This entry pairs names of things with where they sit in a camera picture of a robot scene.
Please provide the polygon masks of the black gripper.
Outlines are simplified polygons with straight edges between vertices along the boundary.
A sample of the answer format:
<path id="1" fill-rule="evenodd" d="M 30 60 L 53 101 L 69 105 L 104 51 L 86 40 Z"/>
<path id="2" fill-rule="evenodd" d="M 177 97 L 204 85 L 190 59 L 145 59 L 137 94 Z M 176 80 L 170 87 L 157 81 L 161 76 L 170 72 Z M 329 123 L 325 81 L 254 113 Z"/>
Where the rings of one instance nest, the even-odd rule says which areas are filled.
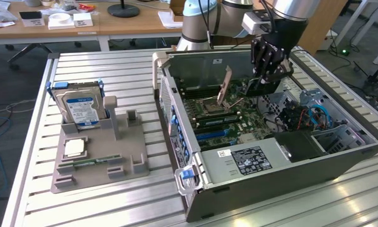
<path id="1" fill-rule="evenodd" d="M 300 41 L 307 21 L 277 19 L 274 24 L 274 31 L 254 39 L 252 44 L 250 62 L 260 83 L 277 82 L 294 72 L 290 51 Z"/>

